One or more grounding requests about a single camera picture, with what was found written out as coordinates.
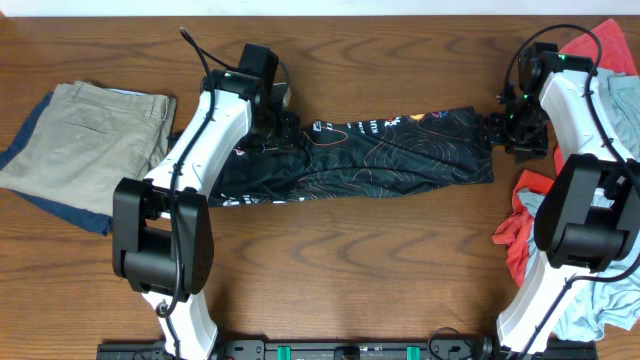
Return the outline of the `black orange-patterned jersey shirt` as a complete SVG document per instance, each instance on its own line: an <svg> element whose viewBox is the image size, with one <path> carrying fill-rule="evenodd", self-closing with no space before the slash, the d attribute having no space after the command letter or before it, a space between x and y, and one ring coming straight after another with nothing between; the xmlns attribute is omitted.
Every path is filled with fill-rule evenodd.
<svg viewBox="0 0 640 360"><path fill-rule="evenodd" d="M345 124L316 121L301 129L291 152L235 150L209 204L392 198L493 179L483 119L466 107Z"/></svg>

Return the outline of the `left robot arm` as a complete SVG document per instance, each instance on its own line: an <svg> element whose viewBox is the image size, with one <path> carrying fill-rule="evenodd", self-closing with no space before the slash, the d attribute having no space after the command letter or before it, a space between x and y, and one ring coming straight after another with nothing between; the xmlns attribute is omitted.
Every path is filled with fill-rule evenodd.
<svg viewBox="0 0 640 360"><path fill-rule="evenodd" d="M173 359L208 359L218 327L203 288L213 264L208 197L233 154L290 150L298 120L286 82L245 70L204 77L197 110L143 179L113 194L113 268L156 313Z"/></svg>

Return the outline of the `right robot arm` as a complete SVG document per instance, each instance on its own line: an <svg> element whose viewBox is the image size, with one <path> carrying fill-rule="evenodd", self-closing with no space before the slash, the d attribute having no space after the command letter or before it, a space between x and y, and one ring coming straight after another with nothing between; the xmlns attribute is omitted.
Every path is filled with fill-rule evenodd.
<svg viewBox="0 0 640 360"><path fill-rule="evenodd" d="M499 96L505 109L486 120L489 141L518 158L545 155L554 128L564 166L536 214L531 273L497 318L484 359L535 359L590 282L604 280L639 234L639 164L620 142L599 94L597 63L535 43L512 60L517 85Z"/></svg>

